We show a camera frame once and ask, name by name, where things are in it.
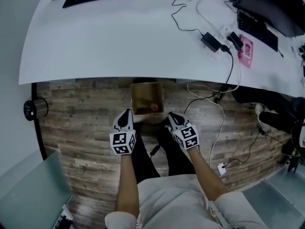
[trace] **white sneaker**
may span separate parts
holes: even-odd
[[[265,106],[262,105],[262,104],[256,104],[255,106],[255,113],[257,115],[257,119],[258,119],[258,122],[261,122],[259,120],[259,115],[261,114],[261,112],[264,112],[266,110]]]

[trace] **computer monitor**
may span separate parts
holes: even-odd
[[[235,0],[233,6],[267,22],[284,36],[305,34],[305,7],[302,0]]]

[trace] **white shirt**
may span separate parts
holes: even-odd
[[[196,175],[147,179],[138,184],[143,229],[267,229],[240,192],[226,193],[209,202]],[[217,211],[211,215],[211,207]],[[137,218],[125,212],[105,217],[108,229],[135,229]]]

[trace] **black and white pattern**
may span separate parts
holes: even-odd
[[[126,133],[118,133],[113,135],[113,145],[126,144]]]
[[[184,147],[183,141],[177,135],[176,135],[176,140],[177,140],[177,143],[179,143],[182,147]]]
[[[114,150],[119,155],[129,153],[127,146],[114,147]]]
[[[186,140],[185,144],[186,144],[186,148],[198,145],[197,137],[195,136],[195,137],[193,137],[193,138],[191,138],[189,140]]]
[[[192,126],[182,130],[181,133],[182,133],[184,139],[187,139],[187,138],[189,138],[189,137],[191,137],[193,135],[196,135],[196,132],[194,131]]]
[[[134,135],[132,135],[132,137],[129,141],[129,147],[131,150],[133,150],[134,144],[135,144],[135,138],[134,138]]]

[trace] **black trash can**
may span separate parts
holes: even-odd
[[[24,116],[28,121],[44,117],[48,114],[49,107],[45,99],[26,101],[23,106]]]

